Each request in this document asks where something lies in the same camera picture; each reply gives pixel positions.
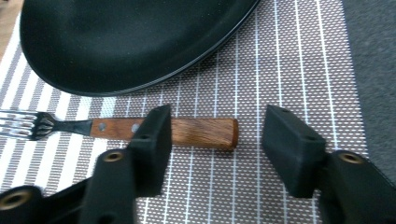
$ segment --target fork handle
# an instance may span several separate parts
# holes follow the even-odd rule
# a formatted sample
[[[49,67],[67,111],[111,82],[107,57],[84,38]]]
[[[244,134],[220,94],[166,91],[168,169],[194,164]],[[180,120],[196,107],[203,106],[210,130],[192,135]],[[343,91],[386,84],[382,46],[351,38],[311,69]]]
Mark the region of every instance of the fork handle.
[[[90,136],[130,141],[144,119],[93,119]],[[189,147],[235,148],[236,119],[172,119],[172,142]]]

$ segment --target dark gray surface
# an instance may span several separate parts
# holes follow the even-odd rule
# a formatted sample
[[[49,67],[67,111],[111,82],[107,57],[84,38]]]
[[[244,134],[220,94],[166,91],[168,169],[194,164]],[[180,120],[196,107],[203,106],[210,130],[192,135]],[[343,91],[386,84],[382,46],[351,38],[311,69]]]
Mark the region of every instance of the dark gray surface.
[[[344,1],[370,159],[396,183],[396,1]]]

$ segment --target wooden surface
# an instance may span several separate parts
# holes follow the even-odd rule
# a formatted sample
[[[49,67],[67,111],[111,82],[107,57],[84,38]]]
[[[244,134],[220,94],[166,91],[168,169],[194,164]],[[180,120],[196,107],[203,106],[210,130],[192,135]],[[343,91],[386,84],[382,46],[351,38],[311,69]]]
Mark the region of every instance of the wooden surface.
[[[0,0],[0,61],[3,59],[22,4],[22,0]]]
[[[91,136],[130,141],[132,127],[143,119],[94,119]],[[179,146],[233,149],[238,143],[236,119],[172,119],[172,142]]]

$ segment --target black pan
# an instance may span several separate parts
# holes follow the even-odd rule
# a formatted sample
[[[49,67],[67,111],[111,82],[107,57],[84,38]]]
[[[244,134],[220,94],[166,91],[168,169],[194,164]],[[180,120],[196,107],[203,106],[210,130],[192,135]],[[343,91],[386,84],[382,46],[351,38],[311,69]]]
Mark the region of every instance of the black pan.
[[[62,91],[111,96],[182,72],[224,43],[260,0],[25,0],[28,63]]]

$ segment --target placemat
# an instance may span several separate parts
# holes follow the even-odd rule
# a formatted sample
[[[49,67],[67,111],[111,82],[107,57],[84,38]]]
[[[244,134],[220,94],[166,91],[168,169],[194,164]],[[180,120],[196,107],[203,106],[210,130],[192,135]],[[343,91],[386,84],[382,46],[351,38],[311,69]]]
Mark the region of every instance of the placemat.
[[[320,223],[317,199],[290,197],[262,152],[268,104],[293,111],[327,139],[329,151],[367,156],[338,0],[263,0],[225,46],[189,71],[106,98],[68,94],[39,79],[21,52],[17,24],[0,88],[2,109],[49,111],[58,119],[145,117],[164,104],[174,118],[237,118],[234,152],[173,147],[163,195],[137,200],[141,223]],[[38,142],[1,137],[0,191],[37,185],[51,195],[91,176],[100,153],[126,144],[70,133]]]

